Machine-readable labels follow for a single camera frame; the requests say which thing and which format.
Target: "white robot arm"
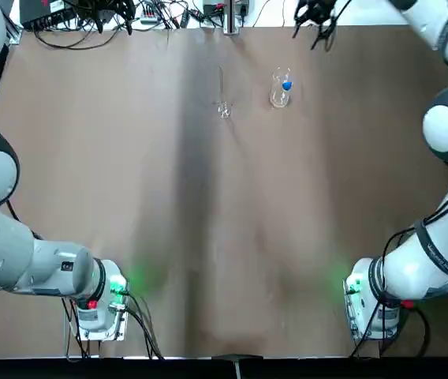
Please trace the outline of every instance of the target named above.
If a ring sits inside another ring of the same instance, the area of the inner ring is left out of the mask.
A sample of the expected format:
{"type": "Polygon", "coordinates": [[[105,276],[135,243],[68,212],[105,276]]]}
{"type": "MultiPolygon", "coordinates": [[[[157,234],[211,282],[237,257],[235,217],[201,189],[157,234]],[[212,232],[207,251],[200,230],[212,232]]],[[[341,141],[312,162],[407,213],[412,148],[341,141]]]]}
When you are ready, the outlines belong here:
{"type": "MultiPolygon", "coordinates": [[[[448,63],[448,0],[390,2],[448,63]]],[[[430,150],[448,164],[448,89],[439,93],[427,110],[423,132],[430,150]]],[[[402,245],[386,255],[384,263],[382,258],[363,258],[344,281],[347,319],[354,339],[382,339],[384,325],[385,335],[393,338],[401,300],[448,292],[448,194],[436,216],[417,221],[409,233],[402,245]]]]}
{"type": "MultiPolygon", "coordinates": [[[[0,51],[6,29],[0,11],[0,51]]],[[[0,134],[0,205],[19,180],[19,160],[0,134]]],[[[112,261],[93,258],[71,242],[35,238],[24,224],[0,212],[0,290],[69,297],[77,305],[82,340],[123,340],[128,283],[112,261]]]]}

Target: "blue object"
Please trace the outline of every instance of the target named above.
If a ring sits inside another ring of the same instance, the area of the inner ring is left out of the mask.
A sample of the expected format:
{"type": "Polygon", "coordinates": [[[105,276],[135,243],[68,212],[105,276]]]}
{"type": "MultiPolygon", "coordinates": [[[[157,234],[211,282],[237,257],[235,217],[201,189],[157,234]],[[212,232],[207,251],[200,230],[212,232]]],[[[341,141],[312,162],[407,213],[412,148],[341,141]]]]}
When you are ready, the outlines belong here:
{"type": "Polygon", "coordinates": [[[282,83],[282,88],[284,88],[284,91],[289,91],[292,86],[293,86],[292,81],[284,81],[282,83]]]}

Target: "glass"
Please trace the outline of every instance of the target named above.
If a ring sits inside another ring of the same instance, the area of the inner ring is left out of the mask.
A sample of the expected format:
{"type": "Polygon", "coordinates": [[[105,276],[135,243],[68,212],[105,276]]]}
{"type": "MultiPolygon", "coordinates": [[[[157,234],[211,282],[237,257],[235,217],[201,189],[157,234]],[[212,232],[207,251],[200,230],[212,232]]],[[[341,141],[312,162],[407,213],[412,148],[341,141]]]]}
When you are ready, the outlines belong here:
{"type": "Polygon", "coordinates": [[[276,108],[283,108],[289,102],[291,81],[290,69],[278,67],[273,73],[273,83],[271,85],[270,101],[276,108]]]}

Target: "clear glass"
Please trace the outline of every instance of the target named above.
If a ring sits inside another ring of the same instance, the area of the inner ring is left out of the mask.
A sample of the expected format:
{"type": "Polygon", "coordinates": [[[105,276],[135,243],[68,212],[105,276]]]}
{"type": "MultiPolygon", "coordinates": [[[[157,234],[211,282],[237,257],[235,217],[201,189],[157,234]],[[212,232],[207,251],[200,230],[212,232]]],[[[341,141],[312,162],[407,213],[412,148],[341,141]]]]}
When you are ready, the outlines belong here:
{"type": "Polygon", "coordinates": [[[217,111],[221,115],[221,118],[228,118],[231,115],[231,110],[227,105],[224,95],[224,73],[221,67],[218,68],[218,78],[220,82],[220,99],[218,101],[217,111]]]}
{"type": "Polygon", "coordinates": [[[289,102],[290,88],[284,89],[284,83],[292,83],[290,69],[278,67],[273,73],[270,101],[276,108],[283,108],[289,102]]]}

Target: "brown table surface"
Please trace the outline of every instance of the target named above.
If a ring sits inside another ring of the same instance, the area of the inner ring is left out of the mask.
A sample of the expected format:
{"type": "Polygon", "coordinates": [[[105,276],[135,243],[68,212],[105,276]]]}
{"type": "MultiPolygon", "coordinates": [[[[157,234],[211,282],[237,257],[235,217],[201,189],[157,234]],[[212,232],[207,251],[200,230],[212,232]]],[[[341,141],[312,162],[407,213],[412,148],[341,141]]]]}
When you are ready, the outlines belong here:
{"type": "MultiPolygon", "coordinates": [[[[314,31],[291,35],[121,33],[82,52],[25,35],[10,54],[0,130],[21,159],[18,214],[119,263],[165,355],[347,355],[342,279],[448,189],[421,135],[441,58],[403,27],[339,28],[329,54],[309,50],[314,31]],[[284,109],[268,102],[278,66],[293,73],[284,109]]],[[[426,307],[429,352],[448,355],[448,296],[426,307]]],[[[58,299],[0,292],[0,357],[62,355],[62,317],[58,299]]],[[[410,329],[391,354],[420,346],[410,329]]],[[[103,354],[144,355],[137,326],[103,354]]]]}

